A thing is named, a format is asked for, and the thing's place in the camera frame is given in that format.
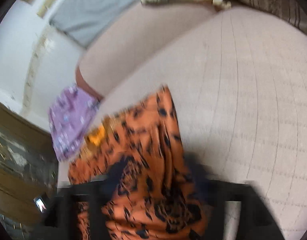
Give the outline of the dark wooden glass cabinet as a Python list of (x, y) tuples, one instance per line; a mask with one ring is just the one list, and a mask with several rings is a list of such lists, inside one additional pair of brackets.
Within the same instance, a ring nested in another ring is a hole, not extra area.
[(58, 164), (48, 132), (0, 103), (0, 225), (28, 239), (41, 213), (34, 199), (56, 191)]

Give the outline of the grey floor mat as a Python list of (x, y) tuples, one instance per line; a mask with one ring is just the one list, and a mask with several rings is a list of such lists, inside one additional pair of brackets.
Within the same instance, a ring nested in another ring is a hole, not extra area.
[(87, 48), (125, 9), (139, 0), (64, 0), (49, 24)]

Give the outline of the purple floral cloth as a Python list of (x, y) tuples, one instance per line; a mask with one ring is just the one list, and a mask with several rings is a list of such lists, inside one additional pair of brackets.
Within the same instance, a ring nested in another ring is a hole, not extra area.
[(96, 116), (100, 101), (72, 85), (66, 87), (49, 107), (49, 129), (59, 162), (75, 155)]

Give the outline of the orange black floral cloth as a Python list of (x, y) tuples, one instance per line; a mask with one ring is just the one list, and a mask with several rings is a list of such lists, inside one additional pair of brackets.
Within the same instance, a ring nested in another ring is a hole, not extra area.
[(113, 197), (102, 208), (112, 239), (201, 239), (207, 224), (184, 164), (168, 87), (107, 116), (69, 165), (72, 184), (106, 174), (128, 157)]

